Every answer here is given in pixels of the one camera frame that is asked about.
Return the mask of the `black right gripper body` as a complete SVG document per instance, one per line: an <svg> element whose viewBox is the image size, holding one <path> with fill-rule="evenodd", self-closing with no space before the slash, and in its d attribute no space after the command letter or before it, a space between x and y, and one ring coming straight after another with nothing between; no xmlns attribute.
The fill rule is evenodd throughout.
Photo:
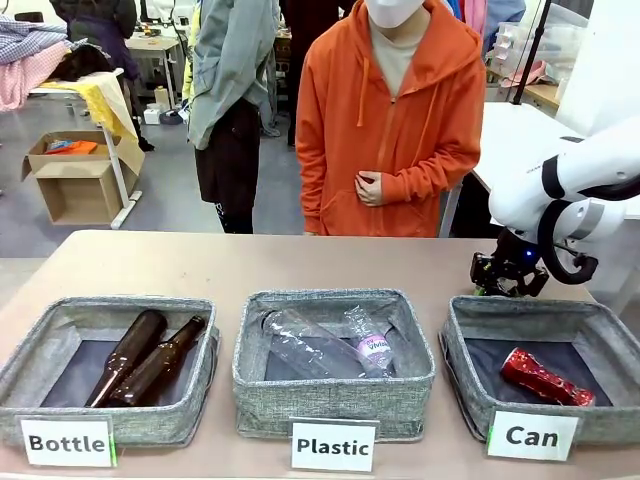
<svg viewBox="0 0 640 480"><path fill-rule="evenodd" d="M533 274L539 262L537 246L504 228L492 254L492 267L498 278L517 280Z"/></svg>

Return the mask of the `person's left hand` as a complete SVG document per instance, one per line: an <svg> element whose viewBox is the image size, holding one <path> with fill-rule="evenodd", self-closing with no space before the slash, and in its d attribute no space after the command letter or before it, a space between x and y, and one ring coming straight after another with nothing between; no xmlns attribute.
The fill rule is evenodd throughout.
<svg viewBox="0 0 640 480"><path fill-rule="evenodd" d="M380 207L384 204L380 172L360 171L355 176L354 184L356 194L365 206Z"/></svg>

